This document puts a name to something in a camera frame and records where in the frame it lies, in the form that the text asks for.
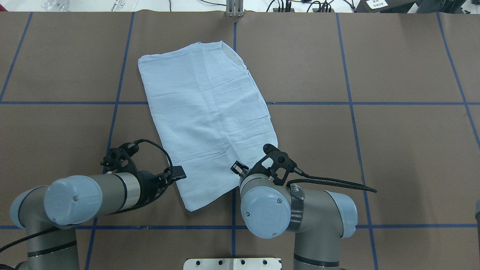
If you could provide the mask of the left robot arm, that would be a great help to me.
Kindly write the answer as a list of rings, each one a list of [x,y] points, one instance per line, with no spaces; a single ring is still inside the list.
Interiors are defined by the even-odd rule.
[[[76,226],[91,219],[125,213],[157,200],[177,180],[181,166],[160,174],[112,169],[100,175],[74,175],[21,193],[10,207],[14,224],[26,230],[27,260],[16,270],[78,270]]]

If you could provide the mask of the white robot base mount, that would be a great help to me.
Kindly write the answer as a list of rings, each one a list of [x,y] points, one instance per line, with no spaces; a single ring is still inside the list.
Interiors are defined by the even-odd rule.
[[[281,270],[280,258],[191,258],[184,270]]]

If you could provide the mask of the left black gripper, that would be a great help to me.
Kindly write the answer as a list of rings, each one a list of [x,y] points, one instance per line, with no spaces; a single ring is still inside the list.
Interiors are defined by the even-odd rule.
[[[240,177],[245,177],[249,169],[247,165],[238,160],[230,167],[230,170]],[[178,181],[187,177],[182,166],[166,168],[165,172],[158,175],[149,171],[139,171],[138,176],[141,194],[137,206],[145,206],[163,195],[170,186],[170,181]]]

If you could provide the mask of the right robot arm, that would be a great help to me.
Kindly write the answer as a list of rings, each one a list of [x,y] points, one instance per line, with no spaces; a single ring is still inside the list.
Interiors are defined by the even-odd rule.
[[[295,270],[339,270],[341,239],[353,236],[358,224],[355,202],[342,193],[303,189],[296,183],[277,186],[266,172],[236,161],[240,177],[242,218],[259,238],[295,233]]]

